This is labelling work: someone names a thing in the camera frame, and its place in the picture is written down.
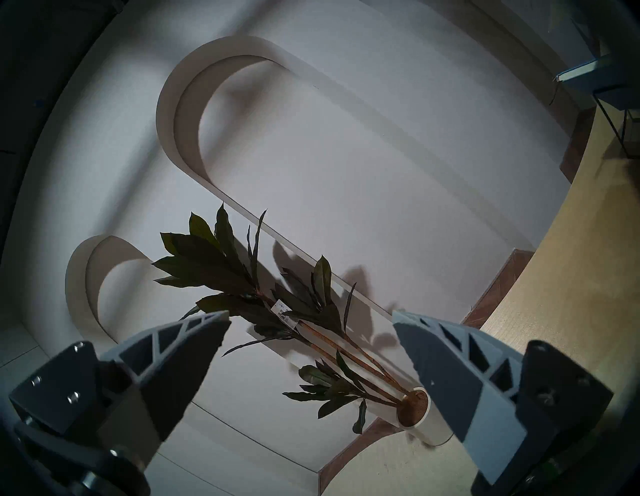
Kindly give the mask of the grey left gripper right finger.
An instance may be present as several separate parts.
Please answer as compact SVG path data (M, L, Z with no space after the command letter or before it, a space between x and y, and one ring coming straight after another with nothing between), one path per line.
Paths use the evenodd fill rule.
M613 392L543 340L521 354L462 324L395 310L420 384L478 469L475 483L524 483L600 421Z

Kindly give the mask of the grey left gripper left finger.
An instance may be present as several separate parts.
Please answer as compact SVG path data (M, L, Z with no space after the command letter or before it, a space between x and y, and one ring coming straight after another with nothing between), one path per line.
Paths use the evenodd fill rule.
M147 329L98 356L77 341L10 393L15 432L93 467L123 449L144 467L182 420L231 325L227 310Z

